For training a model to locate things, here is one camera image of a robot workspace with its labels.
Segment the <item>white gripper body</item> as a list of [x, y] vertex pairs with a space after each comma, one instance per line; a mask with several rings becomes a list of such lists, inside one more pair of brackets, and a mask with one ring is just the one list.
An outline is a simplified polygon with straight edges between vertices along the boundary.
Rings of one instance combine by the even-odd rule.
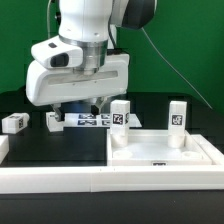
[[109, 55], [92, 75], [74, 68], [48, 70], [33, 61], [26, 80], [26, 95], [35, 106], [59, 104], [123, 94], [128, 86], [128, 54]]

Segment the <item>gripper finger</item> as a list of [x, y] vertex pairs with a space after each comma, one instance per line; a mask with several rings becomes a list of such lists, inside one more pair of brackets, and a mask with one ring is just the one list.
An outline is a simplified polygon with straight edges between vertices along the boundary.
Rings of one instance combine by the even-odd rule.
[[108, 100], [108, 97], [98, 97], [96, 102], [91, 106], [91, 113], [93, 115], [99, 115], [102, 112], [104, 106], [108, 103]]
[[52, 104], [52, 109], [55, 112], [55, 119], [57, 122], [62, 122], [65, 120], [65, 113], [61, 109], [61, 104]]

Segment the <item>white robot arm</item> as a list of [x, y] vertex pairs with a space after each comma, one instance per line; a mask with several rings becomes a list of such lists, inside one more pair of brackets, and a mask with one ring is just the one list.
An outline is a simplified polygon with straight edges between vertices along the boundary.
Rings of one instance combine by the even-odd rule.
[[140, 29], [154, 16], [157, 0], [59, 0], [59, 34], [31, 48], [26, 95], [35, 106], [50, 105], [56, 120], [61, 105], [94, 98], [98, 114], [111, 96], [126, 92], [129, 56], [108, 44], [111, 27]]

